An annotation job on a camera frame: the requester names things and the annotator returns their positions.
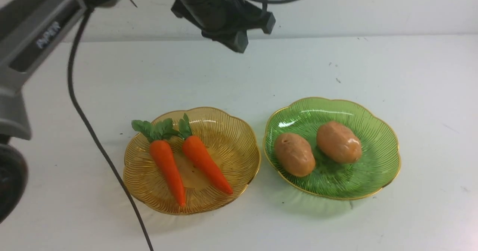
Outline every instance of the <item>ribbed glass plate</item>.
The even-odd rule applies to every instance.
[[[169,142],[186,189],[186,207],[179,207],[149,154],[147,139],[138,134],[126,147],[124,183],[135,198],[158,212],[171,215],[191,215],[227,205],[246,190],[261,163],[256,136],[249,124],[219,109],[194,108],[169,112],[152,123],[172,118],[177,129],[184,113],[189,116],[193,134],[201,137],[234,194],[225,195],[210,185],[203,173],[181,153],[183,140],[174,137]]]
[[[337,164],[316,145],[317,129],[328,121],[349,127],[362,142],[363,155],[355,164]],[[282,133],[301,135],[312,146],[316,168],[305,177],[287,173],[274,153],[275,139]],[[363,106],[345,100],[310,97],[275,112],[268,120],[263,141],[270,164],[290,184],[325,198],[354,200],[371,196],[397,176],[401,167],[398,139],[387,123]]]

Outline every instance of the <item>potato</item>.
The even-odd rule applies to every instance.
[[[298,134],[280,134],[274,143],[274,150],[282,167],[293,176],[307,176],[316,167],[309,142]]]
[[[319,127],[317,146],[333,161],[353,164],[362,156],[362,143],[351,129],[330,121]]]

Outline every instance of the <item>fake carrot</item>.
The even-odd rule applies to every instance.
[[[173,129],[173,120],[168,118],[154,126],[148,121],[133,120],[131,126],[133,130],[142,133],[148,139],[150,142],[149,153],[166,179],[171,194],[179,206],[185,207],[186,195],[183,180],[174,162],[171,146],[166,141],[179,134],[177,130]]]
[[[179,120],[179,137],[184,139],[183,153],[193,162],[194,166],[200,169],[218,190],[232,195],[232,188],[222,174],[221,169],[213,161],[202,140],[193,135],[186,114],[184,114],[182,120]]]

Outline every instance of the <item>white table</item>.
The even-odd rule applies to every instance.
[[[0,225],[5,251],[147,250],[136,216],[73,109],[62,44],[25,86],[34,137],[24,197]],[[244,55],[209,41],[80,46],[75,89],[119,171],[130,120],[214,106],[262,144],[275,110],[307,96],[348,99],[391,125],[398,178],[352,204],[303,194],[263,157],[220,210],[173,217],[138,203],[156,250],[478,250],[478,35],[253,40]]]

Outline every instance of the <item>carrot leaves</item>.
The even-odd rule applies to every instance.
[[[179,126],[179,135],[183,139],[188,138],[189,136],[193,135],[193,132],[191,131],[191,126],[189,125],[189,118],[186,114],[183,115],[183,118],[179,120],[178,123]]]
[[[149,121],[133,120],[131,122],[133,130],[142,133],[149,142],[155,140],[170,139],[172,136],[177,136],[179,132],[173,128],[173,120],[166,118],[152,125]]]

